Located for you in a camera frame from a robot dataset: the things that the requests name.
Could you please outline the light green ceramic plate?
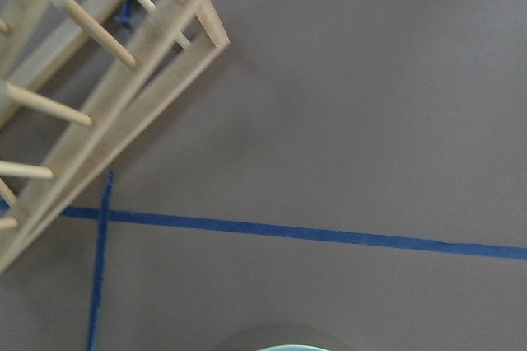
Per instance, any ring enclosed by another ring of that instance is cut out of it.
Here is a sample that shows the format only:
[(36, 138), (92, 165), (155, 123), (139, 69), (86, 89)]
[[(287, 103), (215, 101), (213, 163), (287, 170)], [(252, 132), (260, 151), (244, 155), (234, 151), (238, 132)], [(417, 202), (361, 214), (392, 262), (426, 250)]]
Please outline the light green ceramic plate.
[(279, 344), (265, 348), (257, 349), (258, 351), (328, 351), (327, 349), (308, 345), (308, 344)]

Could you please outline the brown paper table cover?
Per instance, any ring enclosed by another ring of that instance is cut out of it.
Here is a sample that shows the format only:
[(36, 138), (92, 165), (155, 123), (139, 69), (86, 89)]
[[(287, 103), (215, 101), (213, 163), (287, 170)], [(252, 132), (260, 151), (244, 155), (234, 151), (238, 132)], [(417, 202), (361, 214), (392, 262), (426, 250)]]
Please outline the brown paper table cover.
[[(212, 0), (115, 210), (526, 244), (526, 0)], [(523, 350), (526, 263), (112, 222), (100, 350)]]

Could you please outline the wooden dish rack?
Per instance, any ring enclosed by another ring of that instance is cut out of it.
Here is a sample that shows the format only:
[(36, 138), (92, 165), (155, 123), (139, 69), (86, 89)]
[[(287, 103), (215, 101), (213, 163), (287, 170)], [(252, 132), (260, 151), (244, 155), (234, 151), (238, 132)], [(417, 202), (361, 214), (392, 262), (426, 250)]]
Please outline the wooden dish rack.
[[(94, 40), (114, 57), (81, 109), (42, 87)], [(1, 122), (22, 108), (67, 123), (41, 165), (3, 161), (1, 267), (61, 212), (228, 46), (211, 0), (9, 0), (1, 14)]]

